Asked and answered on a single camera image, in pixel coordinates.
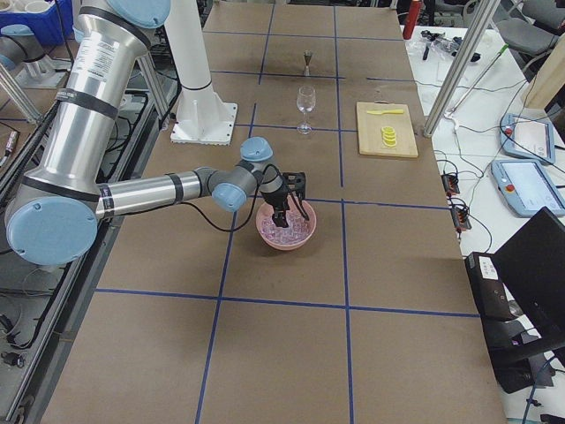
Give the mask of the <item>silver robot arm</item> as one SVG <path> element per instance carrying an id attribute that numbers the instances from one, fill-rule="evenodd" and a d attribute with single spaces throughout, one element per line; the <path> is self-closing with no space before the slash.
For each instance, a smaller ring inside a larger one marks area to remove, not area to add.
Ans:
<path id="1" fill-rule="evenodd" d="M 214 91 L 200 16 L 193 1 L 87 1 L 71 77 L 39 165 L 26 172 L 5 215 L 7 241 L 21 258 L 50 266 L 74 261 L 94 243 L 98 223 L 112 216 L 166 208 L 211 197 L 235 212 L 251 194 L 286 225 L 290 189 L 261 137 L 246 140 L 228 171 L 201 167 L 108 185 L 95 179 L 136 61 L 150 49 L 150 32 L 166 30 L 181 86 L 175 142 L 227 144 L 237 105 Z"/>
<path id="2" fill-rule="evenodd" d="M 45 50 L 29 26 L 12 24 L 1 28 L 1 64 L 15 70 L 20 64 L 32 64 L 45 57 Z"/>

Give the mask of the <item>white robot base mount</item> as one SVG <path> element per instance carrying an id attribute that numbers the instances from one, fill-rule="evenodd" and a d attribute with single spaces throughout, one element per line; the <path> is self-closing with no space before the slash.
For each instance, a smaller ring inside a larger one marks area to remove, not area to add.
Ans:
<path id="1" fill-rule="evenodd" d="M 230 144 L 237 105 L 223 102 L 213 87 L 197 3 L 172 1 L 165 29 L 181 84 L 171 140 Z"/>

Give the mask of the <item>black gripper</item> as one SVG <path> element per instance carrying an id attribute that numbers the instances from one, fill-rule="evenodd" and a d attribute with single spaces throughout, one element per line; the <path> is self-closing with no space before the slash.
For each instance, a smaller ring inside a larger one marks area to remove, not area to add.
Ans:
<path id="1" fill-rule="evenodd" d="M 273 208 L 272 220 L 276 227 L 289 227 L 286 211 L 288 204 L 289 188 L 284 177 L 275 176 L 271 181 L 260 186 L 260 192 L 265 202 Z"/>

